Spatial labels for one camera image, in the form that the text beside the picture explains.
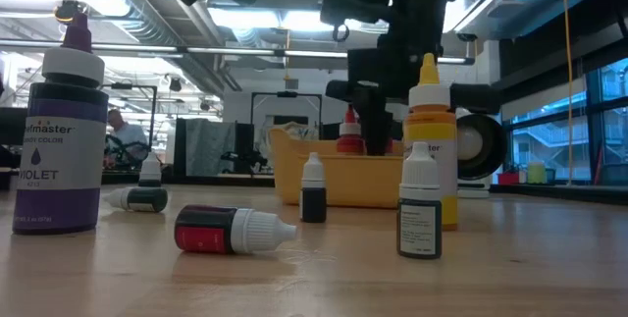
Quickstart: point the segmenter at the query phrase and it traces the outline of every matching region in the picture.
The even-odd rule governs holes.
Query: violet food coloring bottle
[[[98,219],[109,96],[98,90],[105,64],[91,53],[78,13],[61,47],[44,55],[45,82],[30,87],[13,232],[66,234]]]

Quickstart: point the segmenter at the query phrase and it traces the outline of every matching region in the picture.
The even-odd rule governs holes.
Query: red label
[[[204,253],[227,253],[223,229],[177,228],[177,246],[185,251]]]

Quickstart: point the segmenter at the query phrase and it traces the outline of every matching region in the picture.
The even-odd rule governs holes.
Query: wooden table
[[[104,188],[107,192],[111,186]],[[0,316],[622,316],[628,210],[502,196],[460,201],[444,256],[395,252],[395,213],[330,208],[258,256],[181,253],[188,203],[254,207],[298,223],[271,188],[173,185],[163,215],[102,205],[95,233],[11,235],[0,194]]]

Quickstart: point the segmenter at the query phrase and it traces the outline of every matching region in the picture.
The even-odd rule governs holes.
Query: red dropper bottle
[[[340,138],[336,142],[336,151],[339,154],[363,155],[364,139],[362,129],[355,121],[353,106],[349,105],[344,114],[344,123],[340,124]]]

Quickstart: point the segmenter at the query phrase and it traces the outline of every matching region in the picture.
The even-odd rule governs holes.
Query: ceiling
[[[0,38],[60,40],[65,31],[53,18],[53,9],[61,0],[0,0]],[[287,35],[275,28],[256,27],[263,25],[261,19],[239,19],[222,22],[217,12],[233,11],[233,2],[230,0],[200,0],[192,7],[187,7],[179,0],[79,0],[86,2],[91,8],[89,14],[90,29],[94,42],[124,43],[124,44],[155,44],[155,45],[227,45],[237,47],[287,47]],[[495,21],[486,22],[486,14],[478,14],[469,20],[473,12],[478,10],[486,0],[458,0],[450,3],[445,17],[445,30],[442,45],[446,56],[464,57],[468,54],[482,52],[482,43],[479,49],[469,48],[455,35],[456,30],[476,32],[480,41],[487,37],[494,37],[493,30],[487,26],[495,25]],[[309,51],[346,51],[353,48],[374,47],[378,34],[385,31],[382,24],[375,26],[360,26],[352,28],[349,39],[345,42],[334,42],[331,32],[321,27],[315,19],[320,10],[321,0],[257,0],[248,12],[262,12],[275,17],[280,25],[286,25],[291,12],[305,12],[314,14],[314,19],[307,18],[291,27],[289,34],[289,48]],[[138,32],[141,23],[147,29],[145,35]],[[242,28],[248,29],[252,37],[244,39]],[[33,68],[38,68],[41,62],[39,51],[30,51],[16,48],[4,48],[6,52],[23,53],[32,63],[28,70],[32,74]],[[225,92],[238,91],[279,91],[285,84],[283,78],[288,75],[299,79],[300,92],[322,92],[330,79],[346,78],[346,61],[320,58],[276,58],[276,57],[214,57],[212,55],[189,56],[184,58],[162,58],[168,56],[150,55],[138,58],[136,53],[113,53],[119,57],[104,57],[107,65],[108,81],[133,82],[140,85],[156,85],[159,97],[163,99],[179,98],[184,103],[173,105],[171,101],[158,104],[159,111],[166,117],[169,113],[196,114],[200,98],[215,95],[222,98]],[[21,68],[17,88],[21,89],[20,96],[26,95],[26,80],[41,81],[41,76],[32,76]],[[183,90],[180,93],[168,89],[169,78],[181,78]],[[150,103],[140,90],[108,91],[114,98],[144,97],[146,100],[127,101],[130,110],[146,109]],[[222,112],[220,102],[215,102],[204,116],[219,119]]]

